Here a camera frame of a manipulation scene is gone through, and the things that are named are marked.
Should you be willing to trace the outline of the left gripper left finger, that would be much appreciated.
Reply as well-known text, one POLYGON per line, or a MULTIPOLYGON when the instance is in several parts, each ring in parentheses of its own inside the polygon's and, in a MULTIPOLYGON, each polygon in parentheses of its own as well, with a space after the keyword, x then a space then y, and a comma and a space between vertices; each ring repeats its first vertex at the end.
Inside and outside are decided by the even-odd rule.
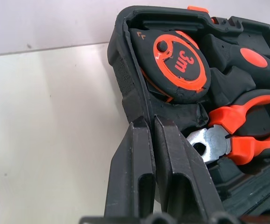
POLYGON ((147 217, 153 212, 156 178, 152 137, 144 117, 132 121, 114 153, 106 217, 147 217))

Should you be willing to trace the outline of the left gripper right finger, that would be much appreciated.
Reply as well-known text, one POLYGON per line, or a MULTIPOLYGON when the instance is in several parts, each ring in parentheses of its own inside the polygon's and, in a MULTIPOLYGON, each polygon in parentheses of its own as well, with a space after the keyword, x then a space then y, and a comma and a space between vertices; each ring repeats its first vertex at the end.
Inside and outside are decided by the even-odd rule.
POLYGON ((154 118, 153 147, 163 212, 213 215, 224 211, 205 163, 172 120, 154 118))

